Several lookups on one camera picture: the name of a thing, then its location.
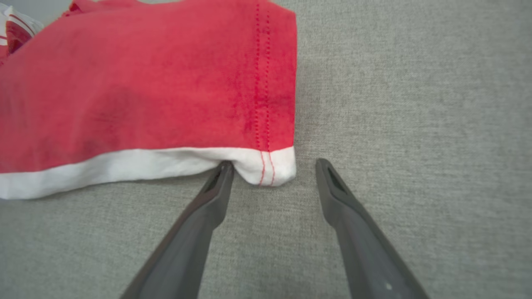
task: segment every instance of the white hem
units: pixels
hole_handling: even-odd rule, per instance
[[[279,186],[296,175],[293,147],[270,153],[240,147],[127,149],[42,171],[0,173],[0,198],[32,199],[105,182],[194,175],[224,160],[254,185]]]

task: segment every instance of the gray upholstery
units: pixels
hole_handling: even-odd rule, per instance
[[[3,2],[50,22],[69,1]],[[298,175],[235,179],[199,297],[348,298],[325,157],[429,296],[531,298],[532,2],[277,2],[297,14]],[[118,298],[207,177],[0,201],[0,297]]]

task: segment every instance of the red stitching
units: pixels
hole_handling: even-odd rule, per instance
[[[257,3],[257,8],[256,8],[256,14],[255,14],[255,19],[257,21],[257,26],[256,26],[256,32],[257,32],[257,37],[256,37],[256,41],[257,41],[257,55],[255,57],[255,139],[256,139],[256,142],[257,142],[257,149],[260,151],[261,153],[261,160],[262,160],[262,176],[261,176],[261,180],[259,182],[259,186],[262,185],[262,180],[264,179],[264,171],[266,169],[266,164],[264,163],[264,157],[262,156],[262,151],[261,151],[261,148],[260,148],[260,142],[259,142],[259,80],[260,80],[260,77],[259,77],[259,57],[260,57],[260,50],[261,50],[261,36],[260,36],[260,24],[259,24],[259,9],[260,9],[260,4]]]
[[[266,170],[266,164],[264,163],[264,157],[262,156],[262,151],[261,151],[261,160],[262,160],[262,176],[261,176],[261,181],[259,182],[259,186],[262,186],[262,180],[264,179],[264,171]]]
[[[270,95],[268,89],[268,83],[270,78],[270,11],[267,11],[266,15],[266,33],[268,34],[268,39],[266,41],[266,83],[265,83],[265,93],[266,93],[266,129],[268,131],[267,147],[268,147],[268,157],[270,158],[271,170],[273,172],[271,176],[270,186],[273,185],[275,180],[275,167],[273,166],[273,160],[271,159],[270,152]]]

